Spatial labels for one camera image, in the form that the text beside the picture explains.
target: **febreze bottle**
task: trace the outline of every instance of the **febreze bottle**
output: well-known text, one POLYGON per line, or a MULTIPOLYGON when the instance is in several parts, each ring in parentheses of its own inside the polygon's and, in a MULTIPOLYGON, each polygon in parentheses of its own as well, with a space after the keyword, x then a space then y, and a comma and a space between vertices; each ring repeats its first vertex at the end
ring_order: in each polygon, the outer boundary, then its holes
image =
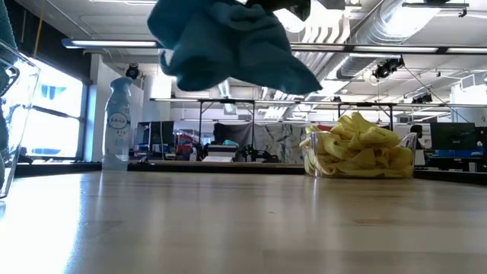
POLYGON ((127 170, 130 149, 130 91, 133 80, 118 78, 110 84, 112 95, 105 108, 104 170, 127 170))

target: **table surface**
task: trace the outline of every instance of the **table surface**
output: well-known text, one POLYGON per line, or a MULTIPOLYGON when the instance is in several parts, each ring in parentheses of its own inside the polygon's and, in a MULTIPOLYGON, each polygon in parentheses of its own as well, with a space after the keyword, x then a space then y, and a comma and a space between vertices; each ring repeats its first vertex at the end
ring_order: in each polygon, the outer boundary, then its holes
POLYGON ((487 189, 426 180, 88 173, 16 180, 0 272, 485 273, 487 189))

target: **glass pitcher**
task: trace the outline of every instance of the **glass pitcher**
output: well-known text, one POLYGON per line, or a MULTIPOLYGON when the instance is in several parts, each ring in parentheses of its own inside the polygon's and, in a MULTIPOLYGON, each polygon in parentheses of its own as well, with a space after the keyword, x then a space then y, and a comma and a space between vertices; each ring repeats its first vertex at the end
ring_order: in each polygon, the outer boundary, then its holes
POLYGON ((39 69, 0 41, 0 199, 14 179, 39 69))

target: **window frame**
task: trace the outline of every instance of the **window frame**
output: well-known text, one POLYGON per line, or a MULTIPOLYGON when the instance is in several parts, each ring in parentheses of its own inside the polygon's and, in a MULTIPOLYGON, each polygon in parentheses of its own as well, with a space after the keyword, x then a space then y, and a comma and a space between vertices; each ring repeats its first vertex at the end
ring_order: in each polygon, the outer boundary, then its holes
POLYGON ((46 113, 49 115, 57 116, 57 117, 62 117, 62 118, 67 118, 67 119, 76 119, 79 122, 79 130, 78 130, 78 144, 76 148, 76 154, 74 157, 59 157, 59 156, 37 156, 37 155, 29 155, 29 153, 26 153, 26 156, 28 157, 35 157, 35 158, 41 158, 43 160, 49 160, 53 159, 55 161, 57 160, 73 160, 73 161, 82 161, 84 159, 84 145, 85 145, 85 133, 86 133, 86 116, 87 116, 87 105, 88 105, 88 88, 89 84, 86 81, 83 81, 83 79, 76 77, 72 74, 69 74, 68 72, 63 71, 60 68, 55 67, 51 63, 43 60, 43 59, 37 59, 36 61, 44 63, 44 65, 48 65, 51 68, 58 70, 70 77, 73 77, 77 80, 79 80, 82 83, 82 89, 81 89, 81 111, 79 114, 79 117, 71 116, 67 113, 63 113, 58 110, 51 110, 45 107, 37 106, 35 104, 35 101, 33 100, 32 102, 32 107, 31 110, 39 111, 41 113, 46 113))

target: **black desk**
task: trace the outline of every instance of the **black desk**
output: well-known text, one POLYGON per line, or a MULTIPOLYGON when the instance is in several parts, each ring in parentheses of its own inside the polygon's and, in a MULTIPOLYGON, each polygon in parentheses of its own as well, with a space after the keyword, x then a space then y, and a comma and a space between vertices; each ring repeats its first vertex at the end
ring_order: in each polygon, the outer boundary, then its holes
POLYGON ((438 167, 440 170, 449 170, 451 168, 469 171, 469 163, 482 164, 485 160, 482 157, 438 157, 429 158, 429 167, 438 167))

